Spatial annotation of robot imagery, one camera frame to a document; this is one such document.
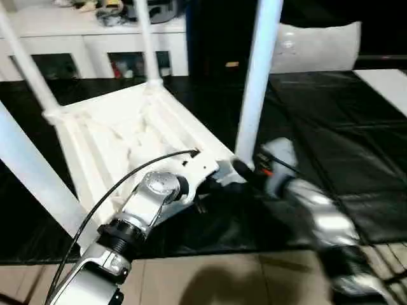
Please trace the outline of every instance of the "cluttered shelf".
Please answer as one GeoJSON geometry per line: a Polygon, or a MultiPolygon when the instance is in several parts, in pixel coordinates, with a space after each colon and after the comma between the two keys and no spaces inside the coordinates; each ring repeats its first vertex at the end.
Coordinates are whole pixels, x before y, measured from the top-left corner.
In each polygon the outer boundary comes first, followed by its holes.
{"type": "MultiPolygon", "coordinates": [[[[75,8],[60,8],[53,4],[28,6],[10,13],[10,19],[20,37],[141,33],[141,28],[135,23],[104,27],[98,22],[94,11],[82,13],[75,8]]],[[[186,32],[185,16],[181,15],[162,24],[153,24],[151,32],[186,32]]]]}

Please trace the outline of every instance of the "black mat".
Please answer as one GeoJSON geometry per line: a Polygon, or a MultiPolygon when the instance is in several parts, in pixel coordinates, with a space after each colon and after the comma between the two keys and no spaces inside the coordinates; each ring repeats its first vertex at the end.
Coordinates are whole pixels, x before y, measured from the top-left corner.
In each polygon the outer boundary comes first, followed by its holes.
{"type": "MultiPolygon", "coordinates": [[[[52,81],[50,86],[61,104],[70,104],[135,83],[98,79],[52,81]]],[[[165,86],[233,149],[243,82],[169,78],[165,86]]],[[[55,132],[25,83],[0,83],[0,99],[73,190],[55,132]]],[[[407,240],[407,120],[351,72],[272,76],[258,143],[276,137],[293,140],[300,170],[338,201],[368,241],[407,240]]],[[[5,207],[0,228],[8,245],[0,263],[58,261],[68,235],[4,166],[0,176],[5,207]]],[[[207,213],[192,207],[156,228],[143,257],[307,247],[296,226],[299,219],[286,202],[264,200],[248,187],[231,185],[203,204],[207,213]]]]}

